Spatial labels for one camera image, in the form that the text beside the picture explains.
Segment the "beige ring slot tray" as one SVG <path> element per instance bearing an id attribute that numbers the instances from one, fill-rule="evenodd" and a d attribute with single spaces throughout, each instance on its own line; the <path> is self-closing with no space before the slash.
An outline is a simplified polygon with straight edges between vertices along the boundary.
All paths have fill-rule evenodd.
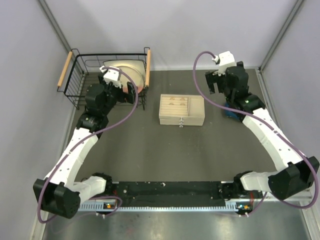
<path id="1" fill-rule="evenodd" d="M 189 98 L 183 96 L 161 96 L 159 115 L 162 117 L 186 117 L 189 113 Z"/>

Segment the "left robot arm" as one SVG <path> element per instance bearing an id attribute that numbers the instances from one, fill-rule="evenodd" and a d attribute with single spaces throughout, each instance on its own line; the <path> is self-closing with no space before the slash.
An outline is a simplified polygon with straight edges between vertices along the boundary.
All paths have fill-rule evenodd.
<path id="1" fill-rule="evenodd" d="M 44 179 L 37 179 L 33 191 L 37 200 L 37 219 L 42 218 L 42 211 L 71 219 L 79 206 L 91 198 L 100 195 L 109 198 L 114 187 L 107 175 L 95 173 L 82 182 L 76 182 L 76 176 L 88 153 L 98 142 L 101 135 L 124 123 L 134 113 L 132 108 L 127 116 L 108 126 L 108 114 L 117 103 L 138 104 L 138 88 L 131 77 L 127 76 L 123 85 L 120 77 L 99 76 L 99 83 L 87 88 L 84 111 L 77 121 L 72 138 L 60 159 Z"/>

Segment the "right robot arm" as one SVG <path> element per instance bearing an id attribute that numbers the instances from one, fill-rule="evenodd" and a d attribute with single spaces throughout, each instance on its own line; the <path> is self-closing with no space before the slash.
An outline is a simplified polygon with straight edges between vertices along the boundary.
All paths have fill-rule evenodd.
<path id="1" fill-rule="evenodd" d="M 255 135 L 275 167 L 273 172 L 238 174 L 233 185 L 237 197 L 245 198 L 251 191 L 263 191 L 283 201 L 318 185 L 319 161 L 314 156 L 306 157 L 284 136 L 263 101 L 249 91 L 249 75 L 242 62 L 228 66 L 222 73 L 217 70 L 206 72 L 205 79 L 211 94 L 215 91 L 224 94 L 226 104 L 223 108 L 233 112 Z"/>

